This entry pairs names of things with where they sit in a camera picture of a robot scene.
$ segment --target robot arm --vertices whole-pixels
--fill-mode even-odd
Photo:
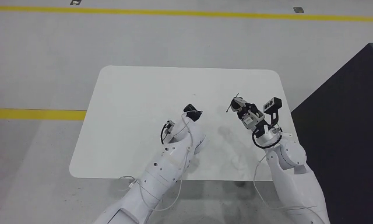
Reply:
[[[295,223],[330,223],[321,187],[314,172],[306,163],[304,148],[283,137],[281,128],[276,128],[281,100],[274,97],[264,105],[264,112],[271,115],[271,124],[254,104],[241,97],[231,101],[243,125],[252,130],[254,144],[266,152],[272,179],[284,209]]]
[[[163,151],[149,162],[141,178],[131,183],[125,196],[109,206],[94,224],[143,224],[153,211],[162,210],[156,209],[162,196],[181,179],[205,142],[205,134],[195,123],[202,112],[191,104],[184,111],[176,124],[168,121],[162,130],[171,136]]]

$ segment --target white tabletop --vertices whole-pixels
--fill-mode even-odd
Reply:
[[[279,124],[298,141],[280,78],[271,70],[107,66],[98,76],[70,163],[79,178],[139,177],[163,146],[163,124],[180,119],[192,103],[203,110],[198,120],[207,144],[183,178],[187,180],[253,179],[264,151],[251,131],[226,109],[237,94],[260,110],[271,98],[282,99]],[[268,165],[258,180],[272,180]]]

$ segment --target concrete floor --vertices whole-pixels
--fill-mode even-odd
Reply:
[[[68,6],[71,0],[0,0]],[[85,8],[365,15],[373,0],[83,0]],[[0,108],[88,107],[106,65],[272,69],[291,109],[373,42],[373,24],[270,19],[0,12]],[[90,223],[123,196],[119,180],[81,179],[69,163],[78,121],[0,120],[0,223]],[[258,183],[280,205],[273,183]],[[177,188],[164,198],[167,206]],[[290,223],[252,183],[186,181],[150,223]]]

